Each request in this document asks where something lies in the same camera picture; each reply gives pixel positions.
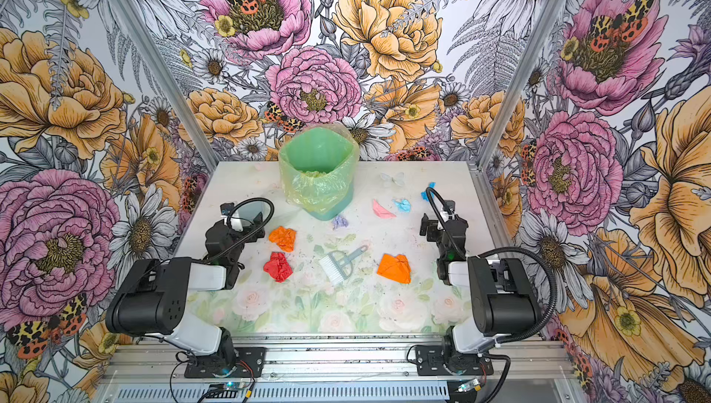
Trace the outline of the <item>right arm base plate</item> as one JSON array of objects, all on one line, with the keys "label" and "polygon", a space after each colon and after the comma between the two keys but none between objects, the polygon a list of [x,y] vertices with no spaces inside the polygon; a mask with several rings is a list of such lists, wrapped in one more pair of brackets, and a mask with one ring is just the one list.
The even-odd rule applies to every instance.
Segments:
[{"label": "right arm base plate", "polygon": [[419,376],[492,375],[490,360],[476,354],[462,354],[442,345],[414,345],[407,353]]}]

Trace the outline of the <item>grey-blue hand brush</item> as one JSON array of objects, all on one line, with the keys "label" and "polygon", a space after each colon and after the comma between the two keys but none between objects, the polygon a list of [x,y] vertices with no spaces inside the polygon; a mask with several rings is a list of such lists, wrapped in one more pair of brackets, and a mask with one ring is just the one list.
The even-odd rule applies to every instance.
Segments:
[{"label": "grey-blue hand brush", "polygon": [[353,275],[354,261],[368,251],[368,246],[360,246],[351,253],[332,251],[322,257],[318,264],[333,286],[339,286]]}]

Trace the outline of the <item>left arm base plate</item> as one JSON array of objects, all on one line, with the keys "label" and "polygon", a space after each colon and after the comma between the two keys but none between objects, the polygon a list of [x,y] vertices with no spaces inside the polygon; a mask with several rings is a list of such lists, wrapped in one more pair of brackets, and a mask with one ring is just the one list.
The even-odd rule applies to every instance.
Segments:
[{"label": "left arm base plate", "polygon": [[227,357],[215,353],[198,356],[186,366],[187,379],[209,378],[259,378],[265,365],[267,350],[264,347],[237,347]]}]

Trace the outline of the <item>grey-blue dustpan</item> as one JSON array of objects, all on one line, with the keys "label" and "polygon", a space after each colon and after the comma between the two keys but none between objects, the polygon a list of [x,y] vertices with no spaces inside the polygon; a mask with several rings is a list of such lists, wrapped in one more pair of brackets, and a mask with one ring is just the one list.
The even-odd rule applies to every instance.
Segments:
[{"label": "grey-blue dustpan", "polygon": [[263,219],[264,206],[261,201],[254,201],[237,207],[227,218],[226,224],[236,232],[256,225]]}]

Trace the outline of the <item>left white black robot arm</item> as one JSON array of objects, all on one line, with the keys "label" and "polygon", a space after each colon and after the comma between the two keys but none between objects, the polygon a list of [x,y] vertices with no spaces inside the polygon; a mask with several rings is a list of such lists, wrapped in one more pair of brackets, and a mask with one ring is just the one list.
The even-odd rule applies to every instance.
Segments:
[{"label": "left white black robot arm", "polygon": [[261,214],[239,222],[240,231],[226,218],[206,232],[203,260],[175,257],[166,262],[135,262],[107,310],[109,331],[177,347],[187,357],[187,378],[259,377],[264,349],[237,349],[228,329],[187,310],[191,292],[235,287],[244,270],[240,263],[244,245],[265,236]]}]

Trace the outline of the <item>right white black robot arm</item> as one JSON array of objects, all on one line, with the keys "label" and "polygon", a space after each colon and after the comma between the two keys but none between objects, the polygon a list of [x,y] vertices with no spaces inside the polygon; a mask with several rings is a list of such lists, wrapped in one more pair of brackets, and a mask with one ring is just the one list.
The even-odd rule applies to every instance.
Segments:
[{"label": "right white black robot arm", "polygon": [[420,236],[436,244],[437,275],[444,284],[466,288],[471,316],[449,327],[440,349],[416,346],[420,375],[492,373],[491,349],[540,331],[547,317],[518,258],[489,261],[496,251],[464,253],[468,222],[452,214],[445,222],[422,216]]}]

